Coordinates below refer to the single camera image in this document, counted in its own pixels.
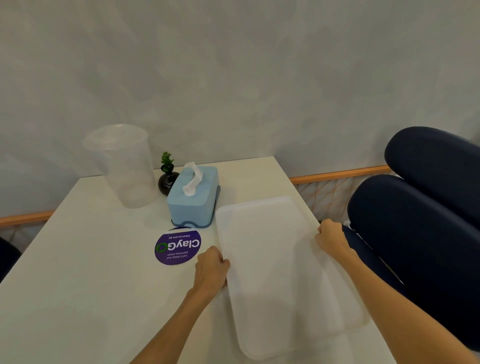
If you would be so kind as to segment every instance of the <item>black vase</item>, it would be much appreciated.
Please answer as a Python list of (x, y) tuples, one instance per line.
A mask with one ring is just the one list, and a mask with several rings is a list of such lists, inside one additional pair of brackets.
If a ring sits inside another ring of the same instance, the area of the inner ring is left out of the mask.
[(170, 190), (172, 189), (173, 183), (177, 180), (177, 177), (180, 173), (173, 171), (173, 165), (165, 166), (165, 164), (160, 168), (165, 174), (158, 180), (158, 189), (165, 196), (168, 196)]

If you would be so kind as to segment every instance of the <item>round sticker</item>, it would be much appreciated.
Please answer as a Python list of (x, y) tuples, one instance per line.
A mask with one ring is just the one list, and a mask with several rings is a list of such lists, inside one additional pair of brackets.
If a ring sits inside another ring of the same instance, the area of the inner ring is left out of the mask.
[(155, 244), (155, 256), (169, 266), (185, 263), (198, 253), (202, 239), (196, 230), (169, 232), (160, 236)]

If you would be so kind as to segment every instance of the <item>hand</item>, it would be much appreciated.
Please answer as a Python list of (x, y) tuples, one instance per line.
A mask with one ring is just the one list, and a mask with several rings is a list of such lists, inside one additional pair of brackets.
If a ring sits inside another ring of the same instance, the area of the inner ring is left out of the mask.
[(337, 262), (349, 255), (357, 256), (357, 252), (349, 247), (339, 222), (333, 222), (329, 218), (323, 220), (318, 232), (315, 236), (318, 246)]
[(215, 247), (209, 247), (197, 257), (193, 290), (206, 295), (210, 300), (226, 284), (230, 261), (223, 260), (222, 253)]

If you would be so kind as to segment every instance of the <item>tissue box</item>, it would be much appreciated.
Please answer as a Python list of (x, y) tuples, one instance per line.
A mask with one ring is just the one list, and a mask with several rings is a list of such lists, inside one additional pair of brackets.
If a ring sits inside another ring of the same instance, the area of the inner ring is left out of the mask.
[(193, 196), (186, 196), (183, 187), (193, 178), (193, 169), (184, 168), (167, 197), (168, 209), (175, 226), (206, 228), (212, 223), (213, 212), (220, 193), (216, 167), (198, 166), (203, 177)]

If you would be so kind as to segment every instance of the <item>clear plastic cup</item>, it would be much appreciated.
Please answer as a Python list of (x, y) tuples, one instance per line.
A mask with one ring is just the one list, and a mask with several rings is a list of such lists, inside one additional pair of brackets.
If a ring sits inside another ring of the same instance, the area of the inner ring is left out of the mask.
[(158, 196), (147, 139), (144, 129), (117, 124), (91, 132), (83, 142), (108, 185), (128, 208), (146, 206)]

